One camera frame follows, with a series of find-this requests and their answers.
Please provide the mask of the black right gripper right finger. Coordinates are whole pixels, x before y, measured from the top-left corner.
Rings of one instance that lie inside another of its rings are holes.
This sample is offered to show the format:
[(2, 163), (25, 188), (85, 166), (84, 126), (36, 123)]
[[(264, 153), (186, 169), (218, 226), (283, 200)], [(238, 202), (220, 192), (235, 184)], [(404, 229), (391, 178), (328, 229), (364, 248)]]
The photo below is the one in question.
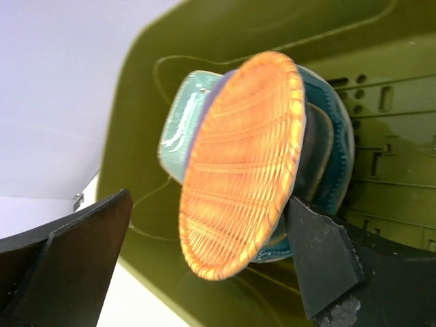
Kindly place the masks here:
[(364, 231), (291, 197), (285, 224), (316, 326), (434, 326), (435, 253)]

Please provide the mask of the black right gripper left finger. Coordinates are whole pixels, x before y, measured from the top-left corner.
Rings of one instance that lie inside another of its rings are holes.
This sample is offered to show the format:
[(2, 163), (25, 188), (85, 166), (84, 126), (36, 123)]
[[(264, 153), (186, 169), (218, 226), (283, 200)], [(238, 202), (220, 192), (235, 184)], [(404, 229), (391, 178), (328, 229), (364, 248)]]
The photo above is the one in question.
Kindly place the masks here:
[(1, 325), (96, 326), (132, 206), (122, 189), (1, 239)]

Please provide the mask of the orange woven round plate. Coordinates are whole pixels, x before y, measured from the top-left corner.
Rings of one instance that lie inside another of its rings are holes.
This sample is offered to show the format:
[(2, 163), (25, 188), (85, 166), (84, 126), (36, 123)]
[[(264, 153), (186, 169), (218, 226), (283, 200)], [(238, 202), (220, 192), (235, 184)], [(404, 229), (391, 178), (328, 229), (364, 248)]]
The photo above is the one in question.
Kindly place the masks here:
[(306, 120), (302, 78), (280, 52), (254, 55), (218, 92), (179, 206), (181, 249), (197, 276), (232, 277), (269, 241), (294, 188)]

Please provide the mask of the mint green divided tray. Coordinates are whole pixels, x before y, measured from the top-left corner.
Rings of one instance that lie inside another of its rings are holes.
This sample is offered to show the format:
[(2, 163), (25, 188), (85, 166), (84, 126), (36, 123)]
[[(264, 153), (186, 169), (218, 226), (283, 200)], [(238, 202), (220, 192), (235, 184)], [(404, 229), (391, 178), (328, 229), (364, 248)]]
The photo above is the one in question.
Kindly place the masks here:
[(200, 124), (203, 105), (221, 74), (196, 70), (179, 86), (166, 117), (157, 156), (161, 167), (182, 183), (189, 159), (189, 147)]

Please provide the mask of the teal scalloped plate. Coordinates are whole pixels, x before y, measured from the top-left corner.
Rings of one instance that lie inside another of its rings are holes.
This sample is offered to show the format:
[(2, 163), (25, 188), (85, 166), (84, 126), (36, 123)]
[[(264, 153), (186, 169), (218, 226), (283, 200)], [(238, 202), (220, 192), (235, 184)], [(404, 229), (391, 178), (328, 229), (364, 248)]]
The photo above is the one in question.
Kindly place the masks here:
[(355, 142), (351, 119), (330, 84), (301, 65), (297, 68), (305, 86), (306, 103), (322, 109), (330, 117), (334, 129), (330, 159), (318, 190), (309, 202), (334, 215), (345, 197), (354, 166)]

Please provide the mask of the purple square dish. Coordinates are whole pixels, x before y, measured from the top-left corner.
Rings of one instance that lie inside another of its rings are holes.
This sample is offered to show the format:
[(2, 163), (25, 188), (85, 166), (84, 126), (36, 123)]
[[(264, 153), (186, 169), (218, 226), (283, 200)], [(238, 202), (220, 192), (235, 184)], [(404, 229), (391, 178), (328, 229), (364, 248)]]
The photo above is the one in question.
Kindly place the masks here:
[(193, 138), (192, 138), (192, 140), (189, 143), (189, 146), (187, 148), (187, 157), (186, 157), (185, 163), (183, 165), (183, 168), (184, 168), (183, 176), (186, 175), (187, 165), (188, 165), (190, 157), (191, 157), (193, 144), (198, 136), (198, 132), (199, 132), (200, 127), (204, 121), (204, 117), (208, 113), (210, 106), (213, 104), (215, 98), (218, 96), (218, 94), (220, 93), (220, 91), (222, 90), (222, 88), (224, 87), (226, 82), (228, 81), (228, 79), (234, 74), (235, 71), (236, 71), (235, 69), (228, 71), (218, 80), (218, 82), (214, 85), (214, 87), (208, 93), (206, 100), (205, 100), (204, 104), (202, 105), (200, 115), (198, 117), (197, 123), (195, 125), (194, 130), (193, 130)]

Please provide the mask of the grey deer pattern plate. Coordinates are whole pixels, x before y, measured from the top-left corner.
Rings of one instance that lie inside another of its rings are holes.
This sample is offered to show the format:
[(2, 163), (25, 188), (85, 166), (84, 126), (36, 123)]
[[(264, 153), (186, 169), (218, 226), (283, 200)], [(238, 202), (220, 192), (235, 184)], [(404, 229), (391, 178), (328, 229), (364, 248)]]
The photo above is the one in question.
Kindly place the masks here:
[(330, 117), (317, 106), (306, 103), (306, 127), (293, 194), (311, 201), (330, 159), (334, 129)]

